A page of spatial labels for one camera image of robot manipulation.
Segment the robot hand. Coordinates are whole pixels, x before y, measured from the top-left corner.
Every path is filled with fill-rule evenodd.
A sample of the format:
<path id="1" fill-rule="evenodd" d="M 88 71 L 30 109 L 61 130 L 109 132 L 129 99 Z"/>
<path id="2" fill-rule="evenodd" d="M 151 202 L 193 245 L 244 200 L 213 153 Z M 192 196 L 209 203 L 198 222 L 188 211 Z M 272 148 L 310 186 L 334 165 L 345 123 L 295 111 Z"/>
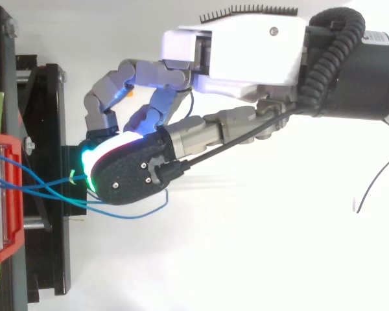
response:
<path id="1" fill-rule="evenodd" d="M 134 203 L 282 129 L 297 113 L 306 28 L 295 12 L 234 7 L 164 33 L 158 61 L 122 61 L 84 98 L 88 188 Z"/>

